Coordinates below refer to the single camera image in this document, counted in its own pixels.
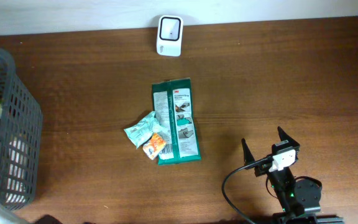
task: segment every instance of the small packet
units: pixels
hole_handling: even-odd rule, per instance
[[[151,159],[155,159],[160,151],[167,144],[164,139],[161,138],[157,133],[154,133],[152,138],[143,145],[143,151]]]
[[[136,149],[149,140],[153,133],[163,131],[163,128],[155,118],[155,112],[150,112],[146,117],[141,119],[135,126],[124,129],[128,138],[135,144]]]

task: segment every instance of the product image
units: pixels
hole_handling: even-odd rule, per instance
[[[158,155],[158,164],[200,160],[190,79],[153,84],[152,93],[156,119],[166,129],[158,133],[167,142]]]

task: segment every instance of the white sensor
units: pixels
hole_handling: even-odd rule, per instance
[[[269,172],[276,170],[283,170],[284,167],[289,167],[295,162],[296,152],[294,149],[291,149],[287,152],[282,152],[273,156],[273,162]]]
[[[183,20],[178,16],[162,16],[158,22],[157,53],[180,56]]]

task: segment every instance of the gray plastic basket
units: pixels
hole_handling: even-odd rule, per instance
[[[0,49],[0,98],[0,203],[16,210],[35,197],[42,112],[17,77],[12,56],[3,49]]]

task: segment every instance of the white wall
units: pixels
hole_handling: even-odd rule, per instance
[[[358,0],[0,0],[0,35],[358,16]]]

